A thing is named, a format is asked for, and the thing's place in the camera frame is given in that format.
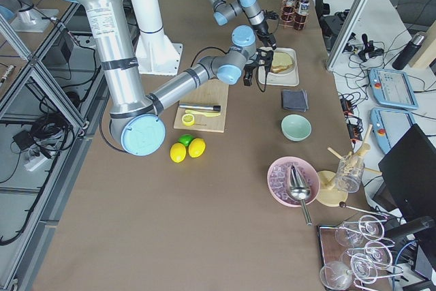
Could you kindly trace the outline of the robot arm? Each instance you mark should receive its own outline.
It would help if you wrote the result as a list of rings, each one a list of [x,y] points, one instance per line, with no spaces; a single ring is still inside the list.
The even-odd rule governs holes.
[[[213,7],[214,19],[219,26],[226,25],[240,13],[244,13],[263,45],[273,50],[277,48],[275,36],[268,30],[266,13],[261,9],[258,0],[235,0],[231,3],[226,0],[209,0],[209,2]]]
[[[164,109],[211,78],[236,83],[245,66],[257,59],[257,41],[276,46],[257,0],[209,0],[218,25],[241,13],[248,24],[233,30],[232,45],[225,55],[205,57],[156,91],[145,93],[141,74],[160,72],[180,57],[164,33],[158,0],[66,1],[85,8],[112,97],[110,133],[132,155],[149,155],[161,146],[166,128],[159,116]]]

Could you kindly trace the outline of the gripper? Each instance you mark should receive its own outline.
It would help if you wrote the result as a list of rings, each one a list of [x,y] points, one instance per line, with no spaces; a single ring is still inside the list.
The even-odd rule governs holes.
[[[261,41],[265,47],[271,47],[273,50],[277,48],[275,36],[269,32],[268,24],[265,20],[260,24],[252,25],[252,28],[255,31],[259,41]]]
[[[256,63],[256,57],[257,57],[257,51],[255,54],[250,58],[251,62],[247,63],[244,66],[244,77],[243,77],[243,84],[245,86],[250,87],[253,83],[253,71],[255,68],[258,68]]]

